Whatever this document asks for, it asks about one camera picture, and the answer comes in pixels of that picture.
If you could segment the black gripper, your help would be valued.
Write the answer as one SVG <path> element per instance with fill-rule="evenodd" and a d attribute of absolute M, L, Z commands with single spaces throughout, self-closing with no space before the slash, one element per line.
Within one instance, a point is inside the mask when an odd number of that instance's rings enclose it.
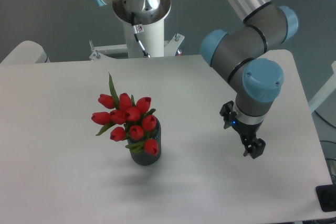
<path fill-rule="evenodd" d="M 237 113 L 233 110 L 234 102 L 229 101 L 223 104 L 219 114 L 223 117 L 224 129 L 232 127 L 240 136 L 241 142 L 245 147 L 243 156 L 250 156 L 256 159 L 261 156 L 266 147 L 266 143 L 261 138 L 257 138 L 256 133 L 261 126 L 258 124 L 245 124 L 236 118 Z"/>

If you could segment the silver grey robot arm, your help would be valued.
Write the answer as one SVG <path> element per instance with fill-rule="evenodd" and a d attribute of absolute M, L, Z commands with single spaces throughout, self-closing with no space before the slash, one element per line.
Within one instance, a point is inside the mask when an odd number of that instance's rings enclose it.
<path fill-rule="evenodd" d="M 130 58 L 161 57 L 168 51 L 163 39 L 163 21 L 171 0 L 95 0 L 112 4 L 124 22 Z M 298 29 L 295 12 L 275 6 L 271 0 L 228 0 L 244 26 L 234 34 L 209 33 L 200 54 L 235 91 L 236 99 L 220 111 L 226 128 L 232 127 L 245 147 L 245 156 L 259 157 L 265 142 L 256 133 L 280 93 L 284 73 L 280 65 L 263 58 L 274 46 L 291 38 Z"/>

